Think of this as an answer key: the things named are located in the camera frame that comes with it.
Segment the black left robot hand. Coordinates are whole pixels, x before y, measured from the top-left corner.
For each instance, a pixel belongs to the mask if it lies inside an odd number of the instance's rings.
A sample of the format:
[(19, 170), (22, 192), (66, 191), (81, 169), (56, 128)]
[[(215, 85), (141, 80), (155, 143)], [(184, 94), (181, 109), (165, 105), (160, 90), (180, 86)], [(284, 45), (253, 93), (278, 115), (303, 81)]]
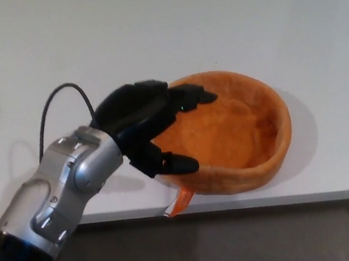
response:
[(216, 99), (215, 93), (191, 83), (172, 87), (157, 80), (126, 84), (98, 105), (90, 126), (110, 135), (130, 165), (148, 177), (195, 173), (199, 170), (195, 158), (164, 152), (153, 139), (174, 124), (179, 112)]

